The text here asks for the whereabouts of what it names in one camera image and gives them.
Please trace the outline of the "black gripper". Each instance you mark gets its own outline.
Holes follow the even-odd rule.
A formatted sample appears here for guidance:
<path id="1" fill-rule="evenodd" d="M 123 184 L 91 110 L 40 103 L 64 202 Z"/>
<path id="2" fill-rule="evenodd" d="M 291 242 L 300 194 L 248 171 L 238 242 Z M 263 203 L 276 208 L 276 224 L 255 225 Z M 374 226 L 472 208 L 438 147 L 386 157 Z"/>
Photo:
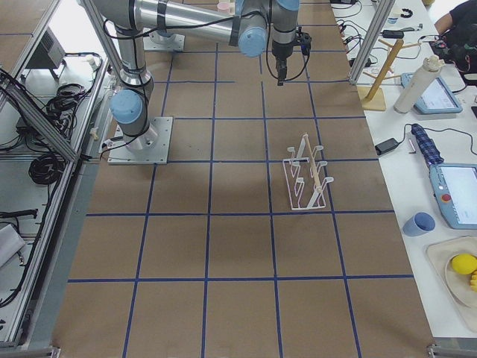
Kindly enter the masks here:
<path id="1" fill-rule="evenodd" d="M 295 28 L 280 30 L 272 28 L 272 54 L 276 59 L 277 85 L 282 86 L 286 80 L 287 59 L 292 55 L 296 37 Z"/>

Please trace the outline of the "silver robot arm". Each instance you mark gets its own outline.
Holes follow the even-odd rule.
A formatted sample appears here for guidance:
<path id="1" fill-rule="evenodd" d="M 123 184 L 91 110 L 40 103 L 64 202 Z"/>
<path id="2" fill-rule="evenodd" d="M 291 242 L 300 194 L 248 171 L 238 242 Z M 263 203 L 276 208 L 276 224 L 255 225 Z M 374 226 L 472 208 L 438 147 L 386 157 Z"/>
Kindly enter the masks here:
<path id="1" fill-rule="evenodd" d="M 289 80 L 287 60 L 296 47 L 308 55 L 311 37 L 297 24 L 298 1 L 220 1 L 208 10 L 175 1 L 81 1 L 112 61 L 121 90 L 110 110 L 124 146 L 141 150 L 157 141 L 148 115 L 154 89 L 146 52 L 182 52 L 186 37 L 236 47 L 247 57 L 272 54 L 272 76 Z"/>

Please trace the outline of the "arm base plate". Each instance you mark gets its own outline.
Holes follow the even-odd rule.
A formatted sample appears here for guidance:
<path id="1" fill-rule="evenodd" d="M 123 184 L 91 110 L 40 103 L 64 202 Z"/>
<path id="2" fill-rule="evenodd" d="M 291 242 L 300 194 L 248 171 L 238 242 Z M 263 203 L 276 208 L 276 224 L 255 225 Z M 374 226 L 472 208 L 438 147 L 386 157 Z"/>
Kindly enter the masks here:
<path id="1" fill-rule="evenodd" d="M 185 37 L 180 34 L 159 34 L 153 32 L 144 38 L 146 52 L 183 52 Z"/>
<path id="2" fill-rule="evenodd" d="M 131 141 L 126 137 L 126 141 L 119 140 L 108 152 L 107 162 L 110 165 L 149 165 L 166 164 L 168 162 L 168 151 L 170 146 L 173 118 L 154 117 L 150 120 L 148 131 L 129 145 L 124 145 Z"/>

